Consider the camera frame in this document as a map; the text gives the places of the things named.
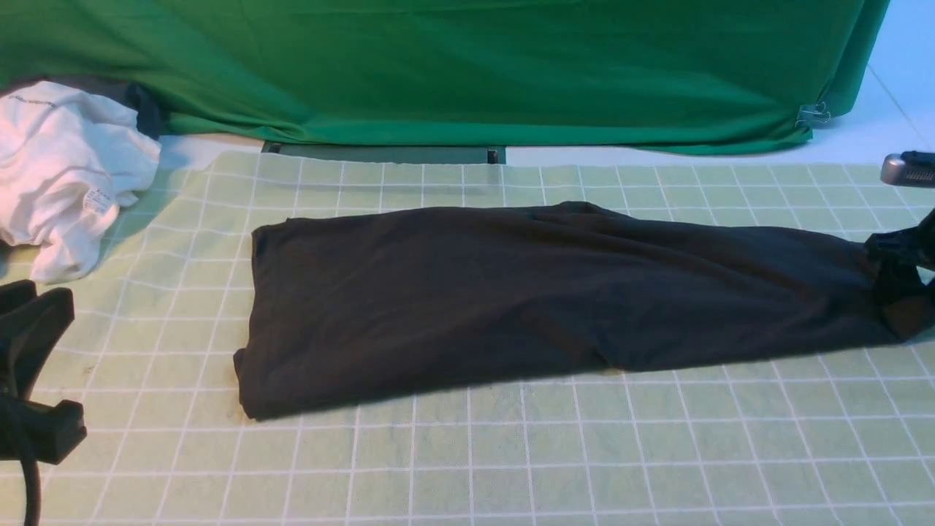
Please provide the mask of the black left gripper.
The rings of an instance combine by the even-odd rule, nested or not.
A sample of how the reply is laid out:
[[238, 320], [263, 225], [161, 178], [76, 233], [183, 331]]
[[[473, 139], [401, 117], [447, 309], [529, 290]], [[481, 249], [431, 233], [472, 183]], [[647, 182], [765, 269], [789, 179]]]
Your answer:
[[60, 337], [75, 319], [71, 289], [42, 293], [20, 280], [1, 286], [2, 462], [59, 465], [86, 438], [85, 410], [74, 400], [26, 402]]

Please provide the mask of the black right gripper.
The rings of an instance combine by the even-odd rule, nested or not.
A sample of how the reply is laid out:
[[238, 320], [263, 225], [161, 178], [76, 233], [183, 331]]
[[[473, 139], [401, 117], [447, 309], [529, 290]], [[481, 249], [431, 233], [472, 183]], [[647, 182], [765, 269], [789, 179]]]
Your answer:
[[934, 214], [911, 229], [872, 234], [864, 243], [868, 257], [934, 272]]

